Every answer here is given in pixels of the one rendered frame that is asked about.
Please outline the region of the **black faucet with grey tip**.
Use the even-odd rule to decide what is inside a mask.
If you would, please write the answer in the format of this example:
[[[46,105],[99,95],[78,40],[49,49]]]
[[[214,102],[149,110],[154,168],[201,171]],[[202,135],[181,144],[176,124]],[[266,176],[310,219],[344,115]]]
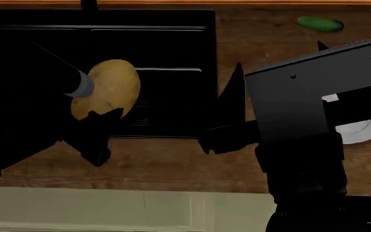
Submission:
[[[35,41],[30,45],[38,57],[37,69],[56,90],[73,98],[85,98],[93,93],[93,80],[86,73]]]

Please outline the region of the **cream cabinet front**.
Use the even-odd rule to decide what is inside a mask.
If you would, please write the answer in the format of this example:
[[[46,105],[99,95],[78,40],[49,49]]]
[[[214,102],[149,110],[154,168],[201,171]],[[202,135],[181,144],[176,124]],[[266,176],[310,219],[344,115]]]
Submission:
[[[0,187],[0,232],[264,232],[270,195]]]

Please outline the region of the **brown potato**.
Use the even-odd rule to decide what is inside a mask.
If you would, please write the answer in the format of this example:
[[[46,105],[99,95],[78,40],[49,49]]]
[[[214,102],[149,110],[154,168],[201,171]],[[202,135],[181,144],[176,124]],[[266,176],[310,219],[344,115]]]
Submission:
[[[103,61],[90,70],[88,77],[93,81],[92,93],[71,102],[71,114],[76,119],[86,118],[91,111],[103,115],[119,108],[125,116],[134,107],[140,94],[140,79],[128,61]]]

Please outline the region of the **black kitchen sink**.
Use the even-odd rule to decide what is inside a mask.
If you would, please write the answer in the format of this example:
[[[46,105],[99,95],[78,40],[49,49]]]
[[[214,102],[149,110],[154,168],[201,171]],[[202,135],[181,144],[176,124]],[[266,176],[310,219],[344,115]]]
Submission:
[[[212,11],[0,10],[0,33],[35,41],[84,72],[129,61],[141,81],[135,106],[151,106],[149,125],[130,125],[131,110],[112,137],[193,139],[208,125],[218,96]]]

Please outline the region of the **white plate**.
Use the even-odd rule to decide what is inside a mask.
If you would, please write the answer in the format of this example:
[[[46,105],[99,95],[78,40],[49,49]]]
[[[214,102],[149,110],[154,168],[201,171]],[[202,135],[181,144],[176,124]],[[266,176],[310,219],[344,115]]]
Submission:
[[[349,100],[332,94],[322,100],[328,125],[340,133],[343,144],[371,140],[371,94]]]

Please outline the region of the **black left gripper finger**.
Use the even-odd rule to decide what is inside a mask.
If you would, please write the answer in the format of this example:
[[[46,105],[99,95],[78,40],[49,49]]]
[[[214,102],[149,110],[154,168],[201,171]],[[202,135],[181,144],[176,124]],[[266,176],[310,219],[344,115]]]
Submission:
[[[99,121],[106,121],[107,116],[106,114],[99,114],[95,111],[89,111],[87,121],[89,122],[99,122]]]
[[[117,108],[115,110],[111,110],[107,112],[106,119],[107,121],[110,121],[110,122],[117,122],[121,119],[121,117],[123,116],[123,113],[124,113],[123,108]]]

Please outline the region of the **round sink drain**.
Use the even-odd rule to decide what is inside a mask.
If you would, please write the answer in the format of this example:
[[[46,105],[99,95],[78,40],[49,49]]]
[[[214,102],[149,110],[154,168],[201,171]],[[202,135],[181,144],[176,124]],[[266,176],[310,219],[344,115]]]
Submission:
[[[131,112],[132,126],[147,126],[149,125],[149,118],[151,113],[151,106],[146,102],[141,102],[135,106]]]

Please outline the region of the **green cucumber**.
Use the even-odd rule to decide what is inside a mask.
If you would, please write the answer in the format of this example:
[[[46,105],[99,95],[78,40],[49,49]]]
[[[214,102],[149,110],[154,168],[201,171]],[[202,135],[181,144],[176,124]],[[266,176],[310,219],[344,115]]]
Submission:
[[[322,17],[301,16],[298,17],[297,23],[318,32],[340,32],[344,29],[344,24],[341,21]]]

